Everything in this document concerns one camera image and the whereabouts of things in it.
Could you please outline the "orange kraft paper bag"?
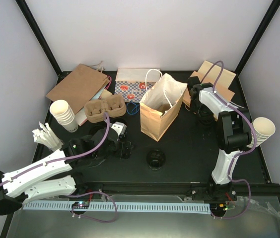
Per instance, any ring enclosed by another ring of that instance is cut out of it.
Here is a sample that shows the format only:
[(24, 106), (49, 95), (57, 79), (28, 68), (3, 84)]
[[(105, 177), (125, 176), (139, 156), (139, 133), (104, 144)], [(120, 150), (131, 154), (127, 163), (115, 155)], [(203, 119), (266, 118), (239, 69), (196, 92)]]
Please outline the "orange kraft paper bag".
[(140, 100), (140, 130), (155, 141), (159, 141), (178, 116), (187, 84), (176, 81), (168, 73), (149, 69), (145, 75), (156, 71), (159, 80)]

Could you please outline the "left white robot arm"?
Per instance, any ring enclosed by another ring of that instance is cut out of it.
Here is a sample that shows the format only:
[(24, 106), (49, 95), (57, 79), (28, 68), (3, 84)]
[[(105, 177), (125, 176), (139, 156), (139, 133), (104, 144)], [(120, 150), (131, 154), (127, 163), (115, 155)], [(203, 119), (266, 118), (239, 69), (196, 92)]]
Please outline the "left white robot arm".
[(74, 168), (96, 167), (109, 158), (128, 159), (134, 147), (123, 132), (103, 128), (71, 139), (49, 156), (22, 169), (0, 171), (0, 216), (35, 200), (67, 195), (84, 197), (88, 186)]

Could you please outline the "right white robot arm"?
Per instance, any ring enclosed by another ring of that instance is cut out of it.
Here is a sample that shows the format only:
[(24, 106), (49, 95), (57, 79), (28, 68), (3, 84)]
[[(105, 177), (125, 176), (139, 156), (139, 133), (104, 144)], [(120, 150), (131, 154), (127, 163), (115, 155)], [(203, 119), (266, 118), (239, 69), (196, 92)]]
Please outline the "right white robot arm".
[(211, 83), (200, 83), (197, 76), (188, 80), (190, 111), (196, 113), (199, 122), (209, 126), (217, 119), (216, 142), (219, 154), (208, 185), (208, 197), (220, 199), (225, 194), (224, 184), (232, 181), (232, 172), (238, 158), (252, 141), (250, 117), (246, 108), (239, 109), (213, 90)]

